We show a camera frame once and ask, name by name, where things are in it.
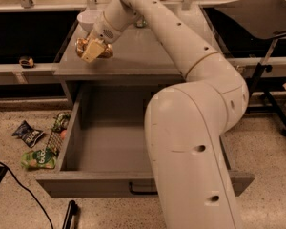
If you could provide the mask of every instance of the open drawer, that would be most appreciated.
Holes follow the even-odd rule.
[[[154,195],[144,113],[157,86],[82,84],[55,171],[38,175],[54,198]]]

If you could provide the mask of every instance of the power cord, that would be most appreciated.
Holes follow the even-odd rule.
[[[21,186],[24,190],[26,190],[27,192],[29,192],[31,194],[31,196],[35,199],[35,201],[38,203],[38,205],[40,206],[40,208],[43,210],[43,212],[45,213],[45,215],[47,216],[49,223],[51,225],[51,229],[53,229],[53,224],[51,222],[51,219],[49,217],[49,215],[47,214],[45,208],[41,205],[41,203],[38,201],[37,197],[33,194],[33,192],[29,189],[26,188],[24,185],[21,184],[21,182],[17,179],[16,175],[12,172],[12,170],[9,168],[9,166],[7,166],[6,164],[0,162],[0,164],[2,166],[4,166],[5,168],[8,169],[8,171],[10,172],[10,174],[12,175],[12,177],[15,179],[15,181],[17,181],[17,183],[19,184],[19,186]]]

